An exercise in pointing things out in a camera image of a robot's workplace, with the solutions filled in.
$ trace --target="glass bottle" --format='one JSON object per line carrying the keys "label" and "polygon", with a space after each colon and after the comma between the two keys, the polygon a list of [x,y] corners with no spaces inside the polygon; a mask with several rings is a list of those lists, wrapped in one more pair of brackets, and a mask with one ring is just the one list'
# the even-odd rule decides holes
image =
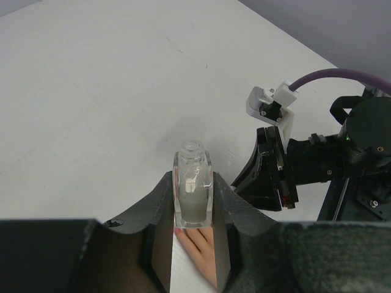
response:
{"label": "glass bottle", "polygon": [[175,153],[172,172],[175,224],[202,228],[212,224],[213,171],[201,142],[188,140]]}

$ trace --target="wall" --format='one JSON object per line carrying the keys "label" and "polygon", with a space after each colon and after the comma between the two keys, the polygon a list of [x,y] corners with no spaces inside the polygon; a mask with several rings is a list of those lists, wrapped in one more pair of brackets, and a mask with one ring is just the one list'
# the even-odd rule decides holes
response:
{"label": "wall", "polygon": [[240,1],[337,67],[391,79],[391,1]]}
{"label": "wall", "polygon": [[0,0],[0,17],[37,1],[38,0]]}

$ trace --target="human hand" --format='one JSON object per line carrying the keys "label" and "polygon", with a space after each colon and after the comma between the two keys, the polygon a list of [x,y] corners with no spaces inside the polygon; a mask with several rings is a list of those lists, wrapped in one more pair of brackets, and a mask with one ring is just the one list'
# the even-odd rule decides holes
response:
{"label": "human hand", "polygon": [[217,288],[212,227],[187,229],[186,231],[175,227],[174,233],[201,274]]}

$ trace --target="purple cable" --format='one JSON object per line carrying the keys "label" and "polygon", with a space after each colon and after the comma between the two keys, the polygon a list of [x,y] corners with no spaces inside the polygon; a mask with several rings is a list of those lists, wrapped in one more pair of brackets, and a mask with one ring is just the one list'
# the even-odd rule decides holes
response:
{"label": "purple cable", "polygon": [[343,69],[343,68],[331,68],[315,71],[307,74],[289,86],[289,89],[294,92],[304,84],[308,84],[311,81],[315,81],[321,78],[347,78],[354,81],[362,82],[363,84],[371,87],[376,87],[378,90],[391,95],[391,83],[383,78],[379,78],[376,75],[369,74],[359,70]]}

